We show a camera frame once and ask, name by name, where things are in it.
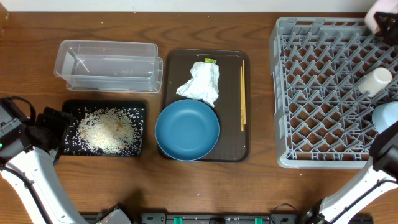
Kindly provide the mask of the light blue bowl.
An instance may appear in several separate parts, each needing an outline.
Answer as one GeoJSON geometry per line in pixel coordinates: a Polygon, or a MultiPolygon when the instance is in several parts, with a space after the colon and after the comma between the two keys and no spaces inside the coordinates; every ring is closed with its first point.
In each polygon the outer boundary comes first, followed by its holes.
{"type": "Polygon", "coordinates": [[[387,128],[397,122],[398,104],[397,102],[385,103],[377,106],[372,114],[372,123],[378,133],[382,133],[387,128]]]}

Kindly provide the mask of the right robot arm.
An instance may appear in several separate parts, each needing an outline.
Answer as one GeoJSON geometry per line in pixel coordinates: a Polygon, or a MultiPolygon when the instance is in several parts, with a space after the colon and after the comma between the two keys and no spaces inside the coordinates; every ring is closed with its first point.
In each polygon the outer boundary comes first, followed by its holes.
{"type": "Polygon", "coordinates": [[[366,205],[397,188],[397,102],[379,105],[373,112],[379,136],[369,149],[364,167],[339,191],[302,215],[299,223],[349,223],[366,205]]]}

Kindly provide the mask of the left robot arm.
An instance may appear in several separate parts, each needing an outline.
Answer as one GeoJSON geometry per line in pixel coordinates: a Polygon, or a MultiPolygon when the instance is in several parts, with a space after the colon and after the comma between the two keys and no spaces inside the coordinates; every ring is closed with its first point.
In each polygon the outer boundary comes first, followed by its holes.
{"type": "Polygon", "coordinates": [[[1,98],[1,176],[16,191],[33,223],[86,223],[63,189],[54,169],[68,115],[30,116],[1,98]]]}

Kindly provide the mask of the cream white cup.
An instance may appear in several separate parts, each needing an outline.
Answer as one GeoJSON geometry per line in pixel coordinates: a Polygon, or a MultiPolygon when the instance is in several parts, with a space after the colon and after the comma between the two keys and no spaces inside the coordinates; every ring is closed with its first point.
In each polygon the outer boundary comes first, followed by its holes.
{"type": "Polygon", "coordinates": [[[359,85],[358,90],[368,97],[374,97],[379,91],[385,88],[392,81],[392,73],[386,68],[376,68],[365,76],[364,81],[359,85]]]}

